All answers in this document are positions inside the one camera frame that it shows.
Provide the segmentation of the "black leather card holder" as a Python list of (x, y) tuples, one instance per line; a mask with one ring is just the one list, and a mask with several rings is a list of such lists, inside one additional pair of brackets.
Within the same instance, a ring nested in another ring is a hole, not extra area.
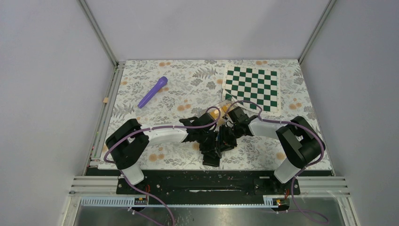
[(213, 159), (213, 158), (209, 158), (209, 157), (203, 155), (202, 164), (206, 165), (206, 166), (219, 167), (220, 159), (221, 158)]

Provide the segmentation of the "clear plastic card box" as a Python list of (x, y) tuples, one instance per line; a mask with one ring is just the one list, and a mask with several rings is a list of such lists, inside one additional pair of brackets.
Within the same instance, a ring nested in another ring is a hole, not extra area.
[(228, 97), (227, 99), (223, 100), (222, 102), (219, 102), (218, 104), (205, 108), (204, 111), (201, 112), (203, 113), (208, 113), (210, 114), (211, 118), (213, 120), (216, 119), (222, 119), (223, 117), (229, 118), (228, 116), (225, 116), (227, 112), (231, 111), (234, 109), (234, 107), (242, 106), (241, 103), (237, 102), (236, 99), (233, 97)]

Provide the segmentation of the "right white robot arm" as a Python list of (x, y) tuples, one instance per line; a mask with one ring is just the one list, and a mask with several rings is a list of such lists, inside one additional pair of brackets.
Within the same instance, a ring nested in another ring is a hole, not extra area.
[(290, 121), (263, 119), (258, 115), (249, 117), (236, 107), (228, 112), (232, 125), (221, 125), (218, 131), (218, 148), (227, 151), (237, 146), (237, 139), (244, 136), (268, 137), (280, 142), (285, 160), (274, 171), (270, 188), (276, 194), (288, 189), (288, 181), (324, 156), (325, 144), (307, 120), (296, 116)]

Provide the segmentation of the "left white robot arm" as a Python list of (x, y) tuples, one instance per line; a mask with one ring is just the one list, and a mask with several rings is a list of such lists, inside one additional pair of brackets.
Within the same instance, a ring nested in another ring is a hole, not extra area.
[(126, 121), (105, 141), (108, 148), (104, 161), (113, 163), (121, 171), (132, 192), (145, 190), (146, 181), (138, 160), (146, 147), (163, 143), (185, 143), (208, 141), (208, 135), (217, 124), (211, 114), (180, 119), (175, 125), (165, 124), (142, 128), (137, 119)]

